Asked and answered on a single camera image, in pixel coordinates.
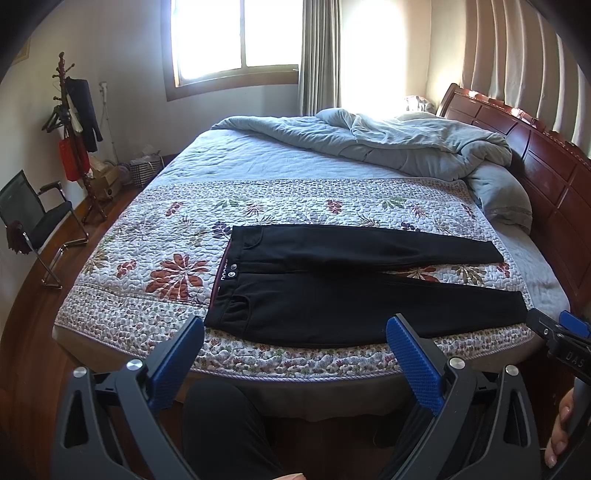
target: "storage box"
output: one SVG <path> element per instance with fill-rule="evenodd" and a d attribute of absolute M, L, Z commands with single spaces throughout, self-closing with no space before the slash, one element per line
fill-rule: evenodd
<path fill-rule="evenodd" d="M 102 161 L 96 158 L 94 155 L 88 155 L 90 168 L 95 178 L 102 177 L 107 171 L 109 171 L 113 165 L 111 163 Z"/>
<path fill-rule="evenodd" d="M 100 177 L 90 179 L 90 184 L 99 200 L 108 200 L 117 195 L 121 189 L 119 172 L 115 167 L 111 167 L 101 172 Z"/>
<path fill-rule="evenodd" d="M 145 187 L 164 168 L 164 162 L 159 155 L 149 155 L 129 162 L 131 177 L 137 188 Z"/>

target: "pants pocket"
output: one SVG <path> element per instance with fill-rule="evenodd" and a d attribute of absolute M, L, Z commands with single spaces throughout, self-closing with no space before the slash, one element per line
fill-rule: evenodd
<path fill-rule="evenodd" d="M 251 318 L 251 304 L 243 295 L 233 295 L 222 317 L 222 330 L 239 338 L 244 338 L 244 333 Z"/>
<path fill-rule="evenodd" d="M 244 231 L 244 249 L 255 248 L 262 242 L 263 226 L 248 226 Z"/>

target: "bed frame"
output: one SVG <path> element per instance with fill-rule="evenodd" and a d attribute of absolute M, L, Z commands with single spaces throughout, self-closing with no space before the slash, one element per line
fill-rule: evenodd
<path fill-rule="evenodd" d="M 531 238 L 581 314 L 591 300 L 591 161 L 541 120 L 455 83 L 437 114 L 506 136 L 509 170 L 531 200 Z"/>

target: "black jacket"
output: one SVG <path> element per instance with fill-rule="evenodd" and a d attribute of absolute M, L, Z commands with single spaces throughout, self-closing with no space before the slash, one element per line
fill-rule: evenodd
<path fill-rule="evenodd" d="M 96 142 L 102 142 L 103 136 L 100 134 L 99 124 L 96 121 L 95 107 L 92 105 L 88 82 L 68 77 L 66 78 L 66 90 L 78 110 L 78 117 L 83 128 L 82 139 L 86 150 L 96 152 Z"/>

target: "cardboard box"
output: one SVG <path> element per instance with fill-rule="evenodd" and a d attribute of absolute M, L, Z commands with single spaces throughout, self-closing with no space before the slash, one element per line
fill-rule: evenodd
<path fill-rule="evenodd" d="M 115 167 L 103 171 L 99 177 L 90 179 L 90 184 L 99 200 L 111 199 L 121 190 L 119 172 Z"/>
<path fill-rule="evenodd" d="M 113 168 L 110 163 L 99 160 L 94 155 L 88 155 L 88 159 L 95 178 L 102 177 L 107 171 Z"/>

